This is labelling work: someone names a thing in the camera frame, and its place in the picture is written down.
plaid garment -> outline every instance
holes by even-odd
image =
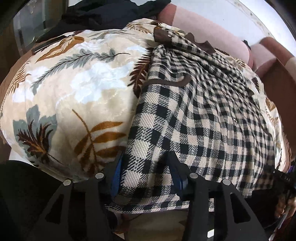
[[[161,159],[171,150],[192,172],[217,182],[229,179],[244,197],[271,188],[266,166],[274,166],[274,143],[247,88],[249,80],[219,54],[165,32],[170,44],[153,51],[123,157],[119,195],[110,208],[124,213],[188,208],[189,202],[174,194]],[[172,86],[184,76],[190,77],[188,84]],[[155,79],[166,84],[153,84]]]

black and white plaid fabric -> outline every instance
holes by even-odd
[[[153,51],[148,81],[139,98],[123,157],[119,195],[110,208],[124,213],[188,208],[172,190],[169,168],[161,159],[175,151],[180,162],[207,180],[229,179],[247,197],[267,189],[272,178],[274,144],[249,81],[219,54],[207,54],[169,32],[171,46]]]

metal rivet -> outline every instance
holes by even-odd
[[[67,179],[63,182],[64,186],[69,186],[71,184],[71,180]]]
[[[104,177],[104,174],[101,173],[101,172],[99,172],[99,173],[97,173],[97,174],[95,175],[95,177],[96,177],[96,179],[101,179],[101,178]]]
[[[189,176],[192,178],[192,179],[196,179],[198,178],[198,175],[194,172],[190,173]]]
[[[226,185],[226,186],[229,186],[229,185],[231,184],[231,181],[229,181],[228,179],[224,179],[224,180],[222,181],[222,183],[223,183],[224,185]]]

